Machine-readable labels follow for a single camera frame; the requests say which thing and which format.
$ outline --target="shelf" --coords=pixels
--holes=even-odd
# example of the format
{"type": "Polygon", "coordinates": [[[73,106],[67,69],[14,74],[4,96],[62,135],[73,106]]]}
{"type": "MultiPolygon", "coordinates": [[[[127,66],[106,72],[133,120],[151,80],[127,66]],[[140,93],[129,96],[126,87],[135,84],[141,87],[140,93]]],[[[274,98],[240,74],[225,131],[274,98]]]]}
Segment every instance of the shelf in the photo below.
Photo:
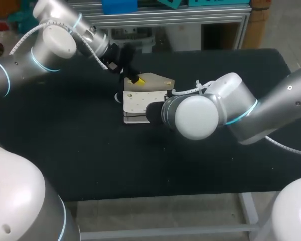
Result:
{"type": "Polygon", "coordinates": [[[70,0],[68,3],[92,24],[100,28],[151,27],[189,23],[234,23],[241,22],[243,16],[251,12],[249,4],[219,6],[180,6],[178,9],[166,7],[140,7],[138,12],[105,15],[101,1],[70,0]]]}

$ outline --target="metal frame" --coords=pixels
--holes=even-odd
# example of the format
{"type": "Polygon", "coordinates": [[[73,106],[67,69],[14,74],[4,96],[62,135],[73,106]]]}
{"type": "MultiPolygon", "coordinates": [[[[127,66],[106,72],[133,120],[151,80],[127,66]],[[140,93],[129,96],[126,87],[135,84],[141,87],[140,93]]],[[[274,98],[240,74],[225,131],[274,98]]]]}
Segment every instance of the metal frame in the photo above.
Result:
{"type": "Polygon", "coordinates": [[[180,6],[178,9],[161,7],[139,8],[138,12],[118,15],[105,15],[102,11],[100,0],[87,2],[85,0],[69,0],[69,5],[92,24],[100,28],[124,27],[154,27],[180,24],[214,24],[214,23],[240,23],[234,49],[240,49],[245,36],[251,7],[241,5],[216,5],[216,6],[180,6]]]}
{"type": "Polygon", "coordinates": [[[156,228],[104,232],[84,232],[81,240],[101,240],[115,238],[177,236],[191,234],[248,232],[250,241],[264,241],[271,231],[271,213],[278,193],[273,197],[259,220],[251,193],[239,193],[240,203],[247,224],[220,225],[206,227],[156,228]]]}

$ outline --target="yellow block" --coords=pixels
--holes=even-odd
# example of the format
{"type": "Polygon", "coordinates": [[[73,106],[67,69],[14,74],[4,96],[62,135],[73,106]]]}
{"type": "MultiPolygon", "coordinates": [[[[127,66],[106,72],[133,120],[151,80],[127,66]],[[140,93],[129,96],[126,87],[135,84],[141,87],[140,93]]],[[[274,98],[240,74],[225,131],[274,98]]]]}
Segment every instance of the yellow block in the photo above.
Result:
{"type": "Polygon", "coordinates": [[[139,78],[139,80],[135,83],[138,86],[144,86],[146,84],[146,82],[144,80],[142,80],[141,78],[139,78]]]}

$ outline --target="black table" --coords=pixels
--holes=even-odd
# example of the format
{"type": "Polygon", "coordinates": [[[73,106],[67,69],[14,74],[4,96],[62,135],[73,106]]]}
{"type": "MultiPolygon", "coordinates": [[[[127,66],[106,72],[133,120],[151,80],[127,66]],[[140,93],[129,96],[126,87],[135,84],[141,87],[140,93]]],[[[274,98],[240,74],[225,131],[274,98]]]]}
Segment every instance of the black table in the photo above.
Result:
{"type": "MultiPolygon", "coordinates": [[[[177,90],[236,72],[257,98],[290,74],[276,50],[144,54],[134,66],[174,79],[177,90]]],[[[243,146],[226,127],[196,142],[124,124],[117,78],[76,58],[11,93],[0,100],[0,143],[37,165],[65,201],[278,191],[301,177],[301,156],[266,140],[243,146]]],[[[301,120],[271,136],[301,149],[301,120]]]]}

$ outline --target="floor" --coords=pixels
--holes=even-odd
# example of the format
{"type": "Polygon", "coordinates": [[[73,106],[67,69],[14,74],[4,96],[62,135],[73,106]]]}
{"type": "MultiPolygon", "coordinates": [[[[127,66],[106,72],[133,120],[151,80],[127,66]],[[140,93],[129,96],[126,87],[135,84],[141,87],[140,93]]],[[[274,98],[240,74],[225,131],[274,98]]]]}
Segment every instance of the floor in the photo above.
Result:
{"type": "MultiPolygon", "coordinates": [[[[291,71],[301,67],[301,0],[273,0],[262,48],[277,48],[291,71]]],[[[273,193],[254,193],[261,214],[273,193]]],[[[149,197],[68,203],[82,232],[243,223],[236,194],[149,197]]],[[[142,238],[247,241],[245,233],[142,238]]],[[[271,234],[267,241],[275,240],[271,234]]]]}

